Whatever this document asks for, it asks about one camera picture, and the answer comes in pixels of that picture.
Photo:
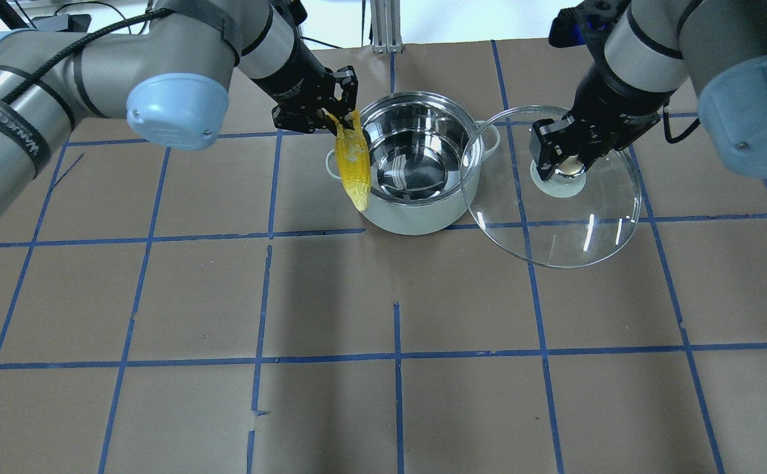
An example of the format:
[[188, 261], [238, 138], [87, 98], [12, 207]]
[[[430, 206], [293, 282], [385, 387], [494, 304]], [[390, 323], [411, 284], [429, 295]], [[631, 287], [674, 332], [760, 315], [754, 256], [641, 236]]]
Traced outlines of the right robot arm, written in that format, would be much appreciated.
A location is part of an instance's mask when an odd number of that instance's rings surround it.
[[560, 119], [535, 123], [537, 180], [575, 179], [630, 146], [686, 82], [723, 164], [767, 179], [767, 1], [583, 1], [548, 42], [584, 45], [593, 63]]

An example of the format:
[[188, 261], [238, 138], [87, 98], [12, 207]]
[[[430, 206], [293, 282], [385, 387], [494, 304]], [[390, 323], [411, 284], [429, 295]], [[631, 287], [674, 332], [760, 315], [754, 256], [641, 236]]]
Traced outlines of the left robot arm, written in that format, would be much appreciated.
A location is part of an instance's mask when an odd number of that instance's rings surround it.
[[83, 120], [124, 119], [152, 143], [217, 141], [239, 70], [284, 131], [352, 128], [358, 77], [304, 44], [295, 1], [157, 1], [88, 35], [0, 32], [0, 216]]

